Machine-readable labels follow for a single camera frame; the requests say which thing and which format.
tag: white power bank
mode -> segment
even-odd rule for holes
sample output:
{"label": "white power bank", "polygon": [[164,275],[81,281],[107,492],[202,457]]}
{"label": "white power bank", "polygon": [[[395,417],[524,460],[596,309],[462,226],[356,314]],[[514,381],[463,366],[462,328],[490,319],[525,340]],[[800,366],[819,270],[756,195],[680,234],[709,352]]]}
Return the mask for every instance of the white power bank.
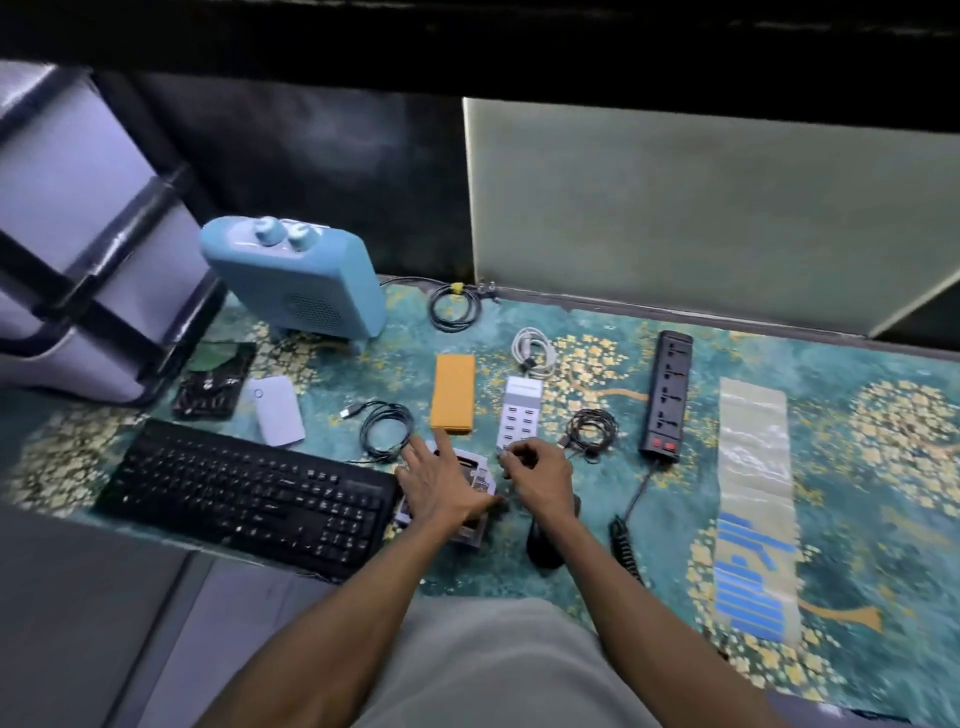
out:
{"label": "white power bank", "polygon": [[251,379],[248,383],[263,441],[274,448],[306,437],[294,383],[286,376]]}

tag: gray shirt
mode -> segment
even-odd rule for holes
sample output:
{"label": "gray shirt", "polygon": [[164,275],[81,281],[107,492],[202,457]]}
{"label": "gray shirt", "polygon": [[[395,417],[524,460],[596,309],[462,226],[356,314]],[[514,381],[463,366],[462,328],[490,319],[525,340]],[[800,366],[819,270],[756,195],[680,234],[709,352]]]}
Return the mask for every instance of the gray shirt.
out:
{"label": "gray shirt", "polygon": [[358,728],[659,728],[597,636],[541,599],[415,599]]}

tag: hand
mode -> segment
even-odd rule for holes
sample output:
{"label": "hand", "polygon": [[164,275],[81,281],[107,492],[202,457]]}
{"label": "hand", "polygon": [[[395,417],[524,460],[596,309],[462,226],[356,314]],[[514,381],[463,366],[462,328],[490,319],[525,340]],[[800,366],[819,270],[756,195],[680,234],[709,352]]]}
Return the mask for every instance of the hand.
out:
{"label": "hand", "polygon": [[514,482],[520,501],[540,525],[569,515],[573,505],[573,466],[556,445],[532,437],[500,453],[500,464]]}
{"label": "hand", "polygon": [[418,520],[439,519],[456,531],[464,521],[479,517],[503,498],[473,490],[464,478],[450,436],[441,427],[434,429],[433,436],[438,455],[414,435],[400,453],[407,467],[397,466],[394,474]]}

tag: black power strip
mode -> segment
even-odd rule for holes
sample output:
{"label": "black power strip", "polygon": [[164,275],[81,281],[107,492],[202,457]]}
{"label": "black power strip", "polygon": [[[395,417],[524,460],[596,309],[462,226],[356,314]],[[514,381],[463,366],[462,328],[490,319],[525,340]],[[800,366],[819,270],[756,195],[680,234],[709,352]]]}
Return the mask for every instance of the black power strip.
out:
{"label": "black power strip", "polygon": [[660,332],[650,374],[647,424],[640,440],[640,452],[648,457],[672,463],[680,460],[692,359],[692,336],[677,331]]}

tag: forearm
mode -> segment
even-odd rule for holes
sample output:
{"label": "forearm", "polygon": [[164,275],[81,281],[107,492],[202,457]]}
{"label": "forearm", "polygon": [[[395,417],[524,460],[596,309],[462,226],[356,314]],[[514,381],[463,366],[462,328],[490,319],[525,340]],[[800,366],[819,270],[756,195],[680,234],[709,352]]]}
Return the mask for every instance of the forearm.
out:
{"label": "forearm", "polygon": [[782,726],[763,693],[617,564],[572,516],[545,526],[611,665],[664,728]]}
{"label": "forearm", "polygon": [[356,718],[431,560],[451,535],[414,521],[333,595],[274,635],[197,728],[324,728]]}

